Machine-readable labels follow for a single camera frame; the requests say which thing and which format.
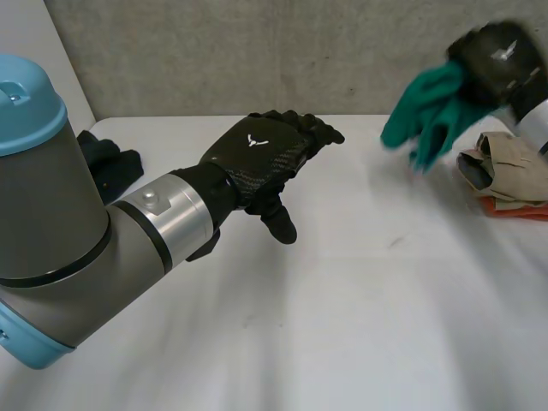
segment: gray wall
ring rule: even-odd
[[[475,25],[546,0],[45,0],[92,109],[378,114]]]

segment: light blue cap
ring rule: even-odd
[[[45,71],[0,54],[0,157],[38,146],[67,121],[67,108]]]
[[[0,346],[35,370],[46,368],[74,351],[34,328],[1,301]]]

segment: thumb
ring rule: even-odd
[[[281,189],[271,190],[268,194],[258,195],[252,204],[246,208],[246,213],[260,216],[266,228],[272,236],[282,244],[293,244],[297,241],[297,229],[295,228],[287,208],[280,200]]]
[[[293,244],[297,241],[297,229],[289,217],[288,209],[282,205],[274,214],[260,216],[272,236],[282,244]]]

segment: white table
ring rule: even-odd
[[[456,151],[411,177],[385,116],[290,182],[276,243],[235,212],[214,253],[175,268],[43,372],[0,350],[2,411],[540,410],[548,407],[548,225],[484,217]],[[92,131],[146,175],[195,164],[238,117],[119,118]],[[485,122],[463,136],[473,145]]]

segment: white logo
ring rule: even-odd
[[[491,58],[493,60],[501,60],[503,62],[505,62],[506,60],[508,60],[509,58],[512,57],[512,55],[514,54],[514,49],[515,49],[515,45],[517,44],[517,40],[512,43],[507,50],[497,50],[495,51],[493,54],[491,54]]]
[[[247,141],[249,141],[249,146],[262,146],[263,144],[268,144],[268,141],[255,141],[251,138],[251,134],[247,135]]]

